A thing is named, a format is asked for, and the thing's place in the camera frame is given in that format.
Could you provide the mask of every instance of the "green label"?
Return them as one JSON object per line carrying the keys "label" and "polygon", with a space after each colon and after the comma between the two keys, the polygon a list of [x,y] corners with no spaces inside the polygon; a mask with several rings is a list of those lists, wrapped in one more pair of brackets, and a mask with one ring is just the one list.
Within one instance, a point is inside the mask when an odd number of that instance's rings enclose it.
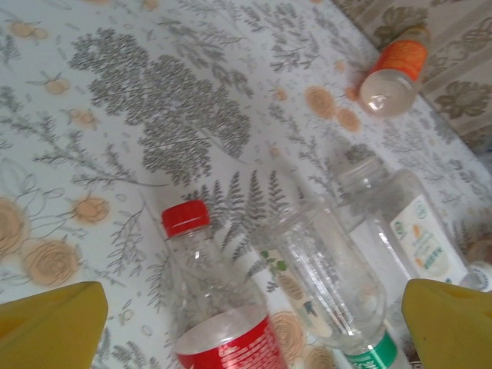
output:
{"label": "green label", "polygon": [[377,346],[361,355],[345,355],[352,366],[357,369],[386,369],[390,367],[398,355],[398,349],[390,335],[384,332],[383,339]]}

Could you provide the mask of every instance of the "table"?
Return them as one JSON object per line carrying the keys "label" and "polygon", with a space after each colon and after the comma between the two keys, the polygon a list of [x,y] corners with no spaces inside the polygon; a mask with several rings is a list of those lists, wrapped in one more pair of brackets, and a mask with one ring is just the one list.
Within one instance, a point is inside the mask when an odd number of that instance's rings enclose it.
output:
{"label": "table", "polygon": [[331,354],[243,241],[285,202],[340,196],[338,165],[417,173],[462,248],[492,232],[492,178],[425,101],[386,121],[359,108],[377,52],[331,2],[242,3],[0,5],[0,300],[100,281],[94,369],[176,366],[159,218],[185,199],[265,291],[292,367]]}

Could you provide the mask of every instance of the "bottle label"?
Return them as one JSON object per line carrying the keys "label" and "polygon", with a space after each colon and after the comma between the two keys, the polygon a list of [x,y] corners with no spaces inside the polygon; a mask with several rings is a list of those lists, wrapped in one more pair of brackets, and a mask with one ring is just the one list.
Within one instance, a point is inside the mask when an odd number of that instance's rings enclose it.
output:
{"label": "bottle label", "polygon": [[387,332],[377,346],[361,355],[345,355],[357,369],[386,369],[396,360],[398,348]]}
{"label": "bottle label", "polygon": [[391,229],[421,278],[459,284],[467,276],[466,266],[422,194],[391,222]]}
{"label": "bottle label", "polygon": [[470,269],[480,280],[477,290],[482,292],[492,291],[492,266],[484,261],[475,261],[470,265]]}
{"label": "bottle label", "polygon": [[396,41],[388,45],[372,68],[371,73],[381,69],[402,71],[413,81],[418,77],[427,58],[427,49],[413,40]]}
{"label": "bottle label", "polygon": [[185,369],[287,369],[270,317],[242,336],[198,354],[179,354]]}
{"label": "bottle label", "polygon": [[280,253],[273,249],[262,251],[261,256],[263,256],[270,272],[274,275],[275,281],[288,296],[296,315],[301,319],[304,327],[317,336],[330,337],[333,331],[326,321],[318,315],[321,310],[318,307],[318,303],[306,294],[302,283],[294,276],[291,268]]}

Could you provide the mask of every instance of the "orange label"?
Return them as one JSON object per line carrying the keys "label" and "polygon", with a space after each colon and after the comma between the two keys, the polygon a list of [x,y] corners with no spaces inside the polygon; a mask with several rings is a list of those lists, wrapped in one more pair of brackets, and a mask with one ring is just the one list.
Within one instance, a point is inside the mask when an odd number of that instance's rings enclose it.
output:
{"label": "orange label", "polygon": [[416,81],[426,57],[427,49],[420,42],[396,41],[383,50],[371,73],[381,69],[396,69]]}

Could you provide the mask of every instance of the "small bottle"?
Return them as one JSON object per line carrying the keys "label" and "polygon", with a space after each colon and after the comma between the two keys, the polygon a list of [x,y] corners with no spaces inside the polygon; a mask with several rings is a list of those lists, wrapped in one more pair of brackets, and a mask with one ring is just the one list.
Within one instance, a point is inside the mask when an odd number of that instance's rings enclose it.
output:
{"label": "small bottle", "polygon": [[384,287],[327,201],[284,208],[262,232],[259,238],[278,251],[309,297],[304,313],[315,314],[325,326],[323,334],[311,333],[340,349],[354,368],[410,369],[384,326]]}
{"label": "small bottle", "polygon": [[479,291],[492,293],[492,238],[475,242],[467,252],[470,268],[480,279]]}
{"label": "small bottle", "polygon": [[367,158],[346,168],[337,179],[353,204],[356,224],[367,219],[372,234],[384,246],[381,257],[396,261],[406,279],[479,288],[476,274],[467,268],[415,174],[402,169],[389,178],[377,158]]}
{"label": "small bottle", "polygon": [[189,201],[162,213],[171,248],[174,349],[186,368],[287,369],[258,286],[234,273],[211,236],[207,208]]}
{"label": "small bottle", "polygon": [[407,28],[381,52],[362,83],[363,108],[379,117],[408,111],[421,88],[431,34],[424,26]]}

